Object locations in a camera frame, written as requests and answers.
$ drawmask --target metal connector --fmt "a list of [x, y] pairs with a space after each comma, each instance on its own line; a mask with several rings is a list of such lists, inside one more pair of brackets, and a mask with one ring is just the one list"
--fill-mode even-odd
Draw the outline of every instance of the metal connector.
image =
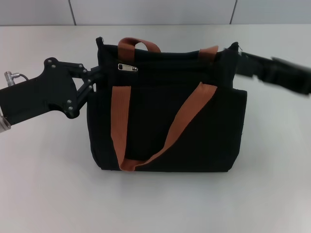
[[5, 79], [8, 83], [8, 86], [15, 85], [14, 79], [20, 77], [19, 73], [12, 74], [10, 71], [4, 73]]
[[0, 133], [10, 129], [10, 123], [2, 115], [0, 115]]

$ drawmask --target cable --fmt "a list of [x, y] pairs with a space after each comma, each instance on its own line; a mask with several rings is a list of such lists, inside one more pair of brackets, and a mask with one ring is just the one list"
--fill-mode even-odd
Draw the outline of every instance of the cable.
[[25, 75], [23, 75], [23, 74], [19, 74], [21, 77], [23, 77], [24, 79], [26, 79], [27, 81], [29, 81], [29, 79], [25, 76]]

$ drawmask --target side pocket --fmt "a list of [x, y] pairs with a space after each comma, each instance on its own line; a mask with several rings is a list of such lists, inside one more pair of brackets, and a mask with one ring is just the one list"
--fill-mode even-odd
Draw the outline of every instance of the side pocket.
[[119, 170], [110, 136], [111, 91], [92, 93], [87, 101], [87, 126], [96, 164], [105, 170]]

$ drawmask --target zipper pull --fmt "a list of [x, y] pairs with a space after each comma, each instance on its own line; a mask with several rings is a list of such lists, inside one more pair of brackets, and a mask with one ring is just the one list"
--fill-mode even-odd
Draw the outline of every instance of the zipper pull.
[[118, 64], [118, 69], [123, 70], [123, 71], [131, 71], [131, 72], [138, 71], [137, 67], [133, 67], [133, 66], [125, 65], [125, 64]]

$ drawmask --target white wall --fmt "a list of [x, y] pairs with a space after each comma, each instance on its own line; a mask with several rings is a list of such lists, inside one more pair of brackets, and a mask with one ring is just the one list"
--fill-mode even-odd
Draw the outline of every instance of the white wall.
[[238, 0], [233, 24], [311, 23], [311, 0]]
[[0, 0], [0, 25], [73, 25], [68, 0]]
[[77, 25], [229, 24], [235, 0], [71, 0]]

